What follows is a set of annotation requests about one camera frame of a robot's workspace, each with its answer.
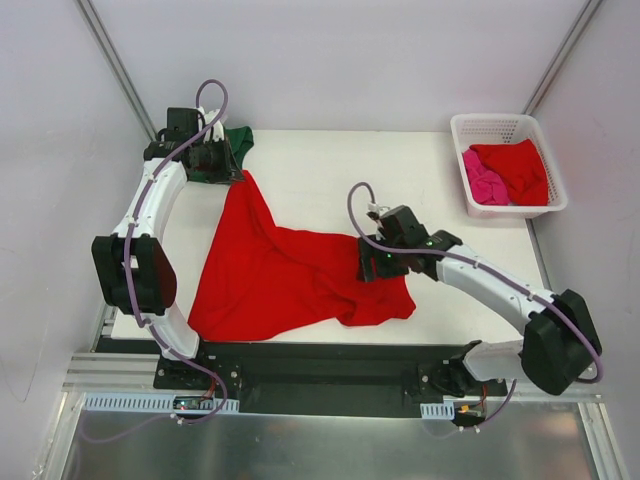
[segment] pink cloth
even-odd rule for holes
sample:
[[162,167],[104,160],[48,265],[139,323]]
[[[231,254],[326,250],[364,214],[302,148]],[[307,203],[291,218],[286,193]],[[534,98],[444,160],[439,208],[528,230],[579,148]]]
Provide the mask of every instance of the pink cloth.
[[509,205],[507,187],[500,176],[480,163],[473,150],[462,154],[473,199],[481,205]]

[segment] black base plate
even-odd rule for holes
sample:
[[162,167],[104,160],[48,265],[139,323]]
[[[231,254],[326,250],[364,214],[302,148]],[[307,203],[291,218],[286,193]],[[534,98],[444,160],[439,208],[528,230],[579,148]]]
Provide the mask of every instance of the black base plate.
[[[241,412],[419,418],[421,403],[442,402],[429,385],[429,372],[462,348],[202,342],[197,360],[222,378]],[[155,342],[106,338],[96,351],[159,353]],[[204,393],[210,385],[206,375],[180,362],[158,362],[155,388]],[[504,383],[487,386],[489,395],[506,394]],[[221,394],[218,387],[216,396]],[[480,396],[482,384],[467,394]]]

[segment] white wall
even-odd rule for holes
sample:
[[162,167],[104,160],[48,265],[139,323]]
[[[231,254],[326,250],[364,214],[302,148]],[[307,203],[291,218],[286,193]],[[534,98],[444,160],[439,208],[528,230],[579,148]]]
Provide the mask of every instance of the white wall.
[[0,477],[31,478],[146,139],[70,0],[0,5]]
[[609,0],[538,118],[569,207],[535,222],[552,285],[586,297],[603,343],[608,406],[640,472],[640,2]]
[[213,76],[229,125],[399,131],[522,111],[584,3],[94,1],[158,128]]

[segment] laundry basket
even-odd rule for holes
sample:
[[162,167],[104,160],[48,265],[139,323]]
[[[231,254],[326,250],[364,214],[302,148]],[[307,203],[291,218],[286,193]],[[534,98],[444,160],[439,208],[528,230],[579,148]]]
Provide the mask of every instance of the laundry basket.
[[[467,196],[467,212],[476,218],[535,218],[546,212],[557,212],[567,206],[567,194],[555,159],[549,150],[538,121],[529,115],[471,113],[451,119],[451,133],[458,155],[460,174]],[[549,202],[546,206],[481,205],[471,196],[469,178],[462,154],[473,144],[498,145],[520,143],[530,139],[538,150],[549,182]]]

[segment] green cloth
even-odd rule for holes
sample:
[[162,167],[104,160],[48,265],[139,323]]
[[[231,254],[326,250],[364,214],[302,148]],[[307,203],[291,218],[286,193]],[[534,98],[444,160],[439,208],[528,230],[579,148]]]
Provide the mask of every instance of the green cloth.
[[[238,168],[242,170],[242,162],[244,156],[251,147],[253,147],[253,132],[251,127],[225,128],[224,133],[229,141],[231,153],[236,159]],[[201,172],[189,172],[188,178],[190,182],[208,183]]]
[[251,131],[251,127],[231,128],[225,130],[225,132],[229,138],[231,152],[233,156],[236,157],[236,163],[238,167],[242,169],[244,156],[251,150],[251,147],[253,147],[253,132]]

